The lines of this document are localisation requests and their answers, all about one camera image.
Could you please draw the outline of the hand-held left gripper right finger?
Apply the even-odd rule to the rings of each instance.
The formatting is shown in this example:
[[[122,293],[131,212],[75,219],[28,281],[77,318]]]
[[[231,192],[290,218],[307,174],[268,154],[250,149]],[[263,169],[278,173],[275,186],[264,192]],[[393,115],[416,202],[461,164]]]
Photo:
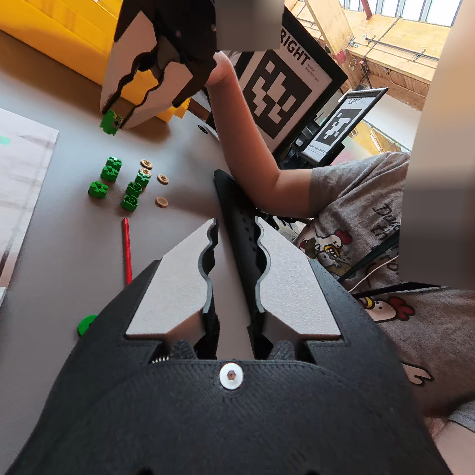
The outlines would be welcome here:
[[[263,336],[274,345],[339,339],[340,329],[306,255],[261,217],[256,224],[265,257],[256,286],[258,309],[264,312]]]

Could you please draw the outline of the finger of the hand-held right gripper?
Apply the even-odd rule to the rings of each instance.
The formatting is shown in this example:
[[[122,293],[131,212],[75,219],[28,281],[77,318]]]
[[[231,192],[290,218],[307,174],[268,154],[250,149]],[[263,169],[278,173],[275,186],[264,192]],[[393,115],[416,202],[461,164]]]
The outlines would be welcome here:
[[[188,88],[192,79],[193,74],[186,65],[170,62],[164,69],[162,82],[147,91],[144,100],[123,119],[121,129],[133,128],[172,106],[180,106],[193,95]]]
[[[129,19],[130,23],[110,51],[100,97],[103,114],[120,97],[124,85],[134,79],[139,60],[157,46],[153,23],[141,10],[132,13]]]

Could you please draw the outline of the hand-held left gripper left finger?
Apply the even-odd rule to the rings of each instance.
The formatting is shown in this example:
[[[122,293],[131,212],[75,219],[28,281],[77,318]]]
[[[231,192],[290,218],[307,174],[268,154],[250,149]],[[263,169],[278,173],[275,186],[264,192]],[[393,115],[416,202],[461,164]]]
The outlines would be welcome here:
[[[210,312],[212,300],[208,274],[215,264],[217,236],[217,219],[212,218],[163,256],[127,337],[195,345],[205,335],[203,316]]]

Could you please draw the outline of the green round brick piece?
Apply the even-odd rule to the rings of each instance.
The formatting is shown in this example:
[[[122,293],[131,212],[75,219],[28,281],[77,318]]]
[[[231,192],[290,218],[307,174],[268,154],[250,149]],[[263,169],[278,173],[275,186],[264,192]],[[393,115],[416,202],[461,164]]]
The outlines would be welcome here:
[[[121,123],[122,116],[110,109],[104,114],[99,127],[106,134],[115,136],[120,129]]]

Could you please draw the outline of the person's right forearm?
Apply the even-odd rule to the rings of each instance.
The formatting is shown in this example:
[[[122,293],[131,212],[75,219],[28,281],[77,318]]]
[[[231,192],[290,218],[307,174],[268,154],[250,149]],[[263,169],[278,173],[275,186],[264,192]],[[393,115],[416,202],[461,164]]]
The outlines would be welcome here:
[[[309,218],[311,170],[280,170],[252,118],[234,67],[223,52],[206,82],[211,111],[226,164],[260,210],[282,217]]]

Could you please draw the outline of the grey desk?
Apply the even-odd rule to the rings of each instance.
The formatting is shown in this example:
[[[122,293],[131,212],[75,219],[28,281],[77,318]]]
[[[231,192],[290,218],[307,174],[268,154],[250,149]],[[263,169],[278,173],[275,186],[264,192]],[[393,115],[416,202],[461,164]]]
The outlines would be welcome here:
[[[212,217],[219,220],[210,272],[221,323],[217,355],[252,359],[249,314],[213,173],[229,171],[216,133],[187,112],[152,119],[116,136],[100,128],[101,87],[1,32],[1,108],[58,130],[14,275],[1,307],[1,474],[41,413],[77,341],[78,323],[98,314],[124,287],[124,189],[143,158],[153,177],[129,214],[134,276]],[[104,199],[88,195],[108,157],[122,160]],[[169,184],[157,181],[168,177]],[[160,208],[155,199],[166,198]]]

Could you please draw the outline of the red thin rod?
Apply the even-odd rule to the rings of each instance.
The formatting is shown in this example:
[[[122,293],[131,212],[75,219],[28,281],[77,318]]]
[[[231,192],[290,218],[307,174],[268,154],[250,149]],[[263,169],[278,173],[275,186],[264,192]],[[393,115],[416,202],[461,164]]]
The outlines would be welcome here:
[[[133,280],[133,268],[130,245],[129,219],[127,217],[123,218],[122,220],[122,237],[125,283],[126,285],[129,285]]]

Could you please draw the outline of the yellow plastic bin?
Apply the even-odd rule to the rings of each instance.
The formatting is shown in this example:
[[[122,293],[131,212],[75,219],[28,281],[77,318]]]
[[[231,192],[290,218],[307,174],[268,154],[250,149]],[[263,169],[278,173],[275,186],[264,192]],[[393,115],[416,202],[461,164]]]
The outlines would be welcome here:
[[[120,0],[2,0],[1,30],[102,85]]]

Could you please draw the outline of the black dimpled wrist rest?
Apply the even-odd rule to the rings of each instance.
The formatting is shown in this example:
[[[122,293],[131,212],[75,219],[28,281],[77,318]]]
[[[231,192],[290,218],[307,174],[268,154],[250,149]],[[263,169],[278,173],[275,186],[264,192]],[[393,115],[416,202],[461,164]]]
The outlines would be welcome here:
[[[257,244],[260,229],[255,220],[256,207],[237,182],[223,170],[215,170],[214,181],[250,312],[251,324],[260,333],[264,314],[258,309],[256,286],[265,269],[265,258]]]

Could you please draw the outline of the cluster of green round bricks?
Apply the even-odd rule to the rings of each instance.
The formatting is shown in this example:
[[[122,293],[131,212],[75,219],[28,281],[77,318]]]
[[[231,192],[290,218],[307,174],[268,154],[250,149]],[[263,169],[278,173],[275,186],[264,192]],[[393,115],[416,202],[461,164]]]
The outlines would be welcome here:
[[[101,181],[92,181],[88,188],[88,195],[96,199],[104,199],[109,191],[107,183],[115,183],[122,168],[122,160],[114,156],[108,157],[101,170]],[[139,196],[150,182],[150,177],[137,172],[133,181],[126,187],[120,206],[126,211],[135,211],[139,205]]]

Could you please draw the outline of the person in grey shirt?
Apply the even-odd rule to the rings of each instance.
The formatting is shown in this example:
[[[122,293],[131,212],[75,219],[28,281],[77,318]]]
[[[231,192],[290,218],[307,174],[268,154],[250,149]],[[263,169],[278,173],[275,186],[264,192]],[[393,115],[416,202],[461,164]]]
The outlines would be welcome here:
[[[398,231],[410,156],[385,153],[313,169],[310,205],[314,220],[296,241],[339,278]],[[474,291],[448,287],[396,290],[399,249],[382,252],[342,283],[394,342],[423,413],[445,418],[474,401]]]

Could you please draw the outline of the black framed marker sign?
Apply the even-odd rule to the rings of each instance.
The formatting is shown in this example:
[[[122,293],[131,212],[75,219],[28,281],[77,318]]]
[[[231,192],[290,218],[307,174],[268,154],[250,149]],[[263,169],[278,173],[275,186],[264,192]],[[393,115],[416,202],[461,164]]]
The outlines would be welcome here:
[[[344,138],[388,90],[382,87],[347,92],[309,143],[299,150],[299,158],[309,163],[310,168],[331,165],[344,149]]]
[[[279,48],[243,52],[235,70],[253,120],[276,160],[348,79],[287,8]]]

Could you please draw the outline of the instruction booklet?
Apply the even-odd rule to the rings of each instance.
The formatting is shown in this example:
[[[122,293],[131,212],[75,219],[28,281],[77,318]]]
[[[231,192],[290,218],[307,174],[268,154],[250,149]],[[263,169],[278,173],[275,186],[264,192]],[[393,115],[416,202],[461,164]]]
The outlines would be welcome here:
[[[58,131],[0,110],[0,301],[37,203]]]

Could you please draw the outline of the person's bare leg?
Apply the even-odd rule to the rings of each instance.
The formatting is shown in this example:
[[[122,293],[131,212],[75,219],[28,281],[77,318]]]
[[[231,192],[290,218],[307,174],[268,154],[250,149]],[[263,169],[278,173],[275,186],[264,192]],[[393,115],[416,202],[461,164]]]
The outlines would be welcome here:
[[[425,418],[426,427],[452,474],[475,473],[475,402],[460,406],[448,419]]]

